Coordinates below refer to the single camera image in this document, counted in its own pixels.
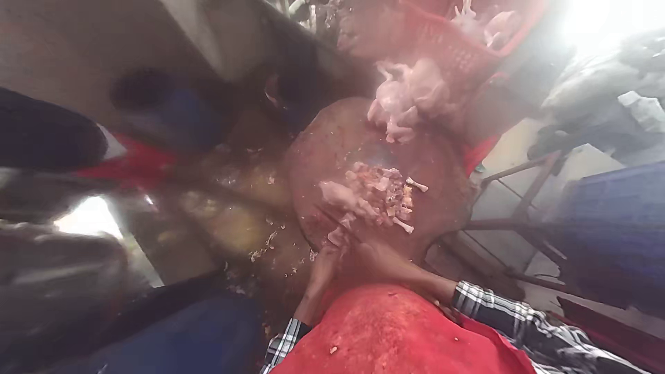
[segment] wooden chopping board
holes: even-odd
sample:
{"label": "wooden chopping board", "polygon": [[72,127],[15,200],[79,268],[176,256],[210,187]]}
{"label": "wooden chopping board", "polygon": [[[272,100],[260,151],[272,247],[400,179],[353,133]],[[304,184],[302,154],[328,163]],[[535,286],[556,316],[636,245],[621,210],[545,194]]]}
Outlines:
{"label": "wooden chopping board", "polygon": [[420,262],[435,238],[461,229],[469,217],[471,188],[462,158],[445,134],[423,128],[406,144],[386,142],[385,126],[367,121],[370,103],[367,98],[333,103],[292,143],[287,166],[295,211],[307,239],[319,246],[335,229],[315,207],[325,206],[319,182],[344,184],[344,173],[356,161],[397,168],[405,179],[410,176],[430,189],[421,192],[414,188],[414,211],[407,222],[415,227],[411,235],[397,225],[377,232],[402,255]]}

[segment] wet floor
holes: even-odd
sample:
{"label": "wet floor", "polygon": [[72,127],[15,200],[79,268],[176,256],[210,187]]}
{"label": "wet floor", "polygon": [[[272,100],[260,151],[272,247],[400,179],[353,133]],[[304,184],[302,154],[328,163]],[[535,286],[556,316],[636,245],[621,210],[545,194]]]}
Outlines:
{"label": "wet floor", "polygon": [[[179,253],[157,271],[224,269],[229,290],[265,308],[268,338],[292,316],[315,258],[295,219],[283,164],[292,140],[286,126],[246,109],[224,145],[175,170],[179,186],[161,199],[180,223],[157,235],[159,245]],[[203,247],[207,262],[186,258],[189,251],[201,256],[195,247]]]}

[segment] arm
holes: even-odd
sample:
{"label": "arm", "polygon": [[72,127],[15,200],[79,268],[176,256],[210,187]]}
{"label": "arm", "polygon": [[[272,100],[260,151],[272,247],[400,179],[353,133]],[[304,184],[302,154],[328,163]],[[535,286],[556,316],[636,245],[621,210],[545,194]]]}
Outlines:
{"label": "arm", "polygon": [[537,373],[645,373],[595,347],[584,331],[568,325],[553,326],[543,312],[525,303],[427,272],[381,241],[369,240],[368,244],[358,246],[356,253],[376,277],[416,286],[434,296],[441,305],[498,330],[532,360],[543,363],[533,362]]}
{"label": "arm", "polygon": [[268,344],[268,352],[265,354],[261,374],[268,374],[282,362],[298,341],[311,331],[323,294],[333,280],[340,255],[341,250],[334,246],[323,247],[317,255],[305,295],[296,308],[293,318],[289,321],[284,333],[272,338]]}
{"label": "arm", "polygon": [[[619,356],[596,347],[577,327],[551,325],[542,311],[495,295],[461,281],[453,296],[452,307],[508,337],[540,363],[583,373],[647,373]],[[546,366],[534,363],[536,371]]]}

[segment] plaid shirt sleeve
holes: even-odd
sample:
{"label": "plaid shirt sleeve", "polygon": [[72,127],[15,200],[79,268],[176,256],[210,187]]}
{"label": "plaid shirt sleeve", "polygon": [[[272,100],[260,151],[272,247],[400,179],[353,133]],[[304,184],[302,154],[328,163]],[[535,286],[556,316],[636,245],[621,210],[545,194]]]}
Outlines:
{"label": "plaid shirt sleeve", "polygon": [[288,352],[295,347],[296,343],[312,329],[308,325],[291,318],[284,333],[278,334],[270,340],[268,352],[265,354],[265,363],[261,374],[268,374],[277,364],[282,362]]}
{"label": "plaid shirt sleeve", "polygon": [[524,350],[538,374],[648,374],[596,347],[577,327],[551,325],[543,312],[526,303],[496,296],[491,290],[461,281],[452,305],[467,317],[496,329]]}

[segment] meat scraps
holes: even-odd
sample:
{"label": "meat scraps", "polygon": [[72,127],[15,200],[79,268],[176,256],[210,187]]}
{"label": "meat scraps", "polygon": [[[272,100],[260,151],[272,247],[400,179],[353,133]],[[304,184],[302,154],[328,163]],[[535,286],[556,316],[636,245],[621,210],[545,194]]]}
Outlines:
{"label": "meat scraps", "polygon": [[[319,187],[323,200],[346,211],[340,223],[350,228],[356,217],[364,218],[369,224],[392,226],[397,224],[411,234],[412,226],[403,221],[411,219],[413,212],[413,186],[427,190],[411,178],[404,181],[402,174],[395,168],[385,169],[369,166],[363,162],[353,164],[345,174],[345,184],[321,182]],[[348,238],[342,228],[328,234],[336,246],[348,245]]]}

